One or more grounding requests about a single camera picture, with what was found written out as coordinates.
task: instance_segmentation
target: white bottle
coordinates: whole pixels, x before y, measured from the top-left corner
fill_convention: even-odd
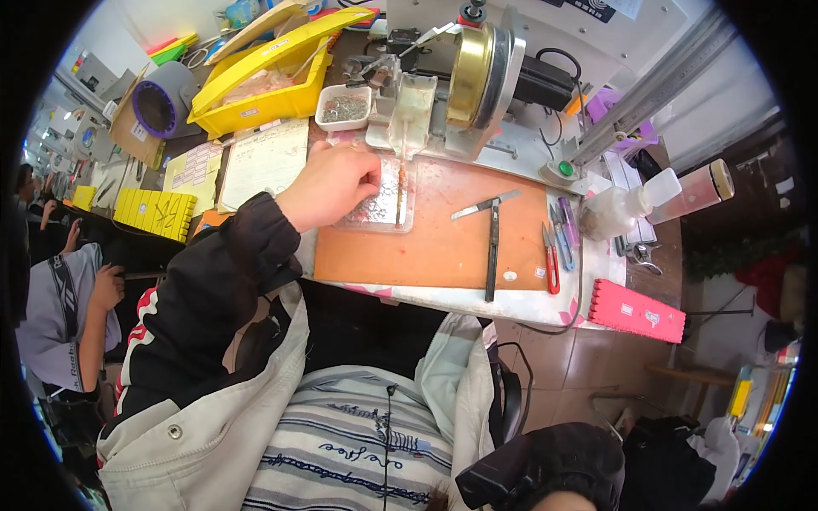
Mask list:
[[[672,168],[665,168],[644,186],[631,190],[611,186],[582,203],[579,230],[594,241],[626,235],[636,229],[640,218],[680,193],[681,184]]]

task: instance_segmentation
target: snap button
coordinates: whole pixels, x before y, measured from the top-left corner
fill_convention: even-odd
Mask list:
[[[170,426],[168,426],[168,435],[173,440],[178,440],[179,438],[182,437],[182,428],[180,428],[176,424],[171,424]]]

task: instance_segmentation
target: jacket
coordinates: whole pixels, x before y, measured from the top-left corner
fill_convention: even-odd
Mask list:
[[[97,441],[113,509],[238,509],[303,376],[308,311],[287,263],[298,232],[267,193],[208,231],[139,302],[117,415]],[[257,297],[282,279],[290,283],[271,307],[281,310],[281,332],[262,348],[268,352],[254,353],[258,363],[228,374],[222,357],[235,332],[253,317]],[[486,335],[494,335],[493,326],[483,331],[472,316],[448,315],[416,372],[444,435],[453,438],[451,509],[467,509],[453,478],[493,450]],[[463,350],[464,341],[470,349]]]

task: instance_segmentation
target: green button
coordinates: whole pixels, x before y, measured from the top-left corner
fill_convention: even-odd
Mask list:
[[[573,167],[567,161],[562,160],[560,162],[560,172],[562,172],[563,176],[572,176],[573,175]]]

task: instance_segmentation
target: white jacket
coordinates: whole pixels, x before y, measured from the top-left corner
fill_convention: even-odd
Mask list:
[[[126,418],[100,439],[97,454],[104,466],[99,475],[114,509],[225,511],[241,506],[258,461],[303,375],[309,334],[306,305],[296,283],[282,288],[280,296],[292,323],[261,374],[207,394],[181,410],[170,399],[159,402]],[[141,304],[141,320],[155,313],[160,299],[153,294]],[[454,477],[493,450],[488,410],[494,393],[483,338],[489,342],[496,338],[493,325],[482,331],[476,318],[449,314],[416,375],[444,436],[453,425],[450,509],[467,509]],[[134,345],[152,339],[153,334],[145,332],[144,338],[132,340],[128,355]],[[457,355],[463,353],[463,340],[473,343],[465,369]],[[450,346],[455,348],[452,354],[447,350]],[[127,367],[122,379],[127,385]],[[444,383],[447,379],[451,385]]]

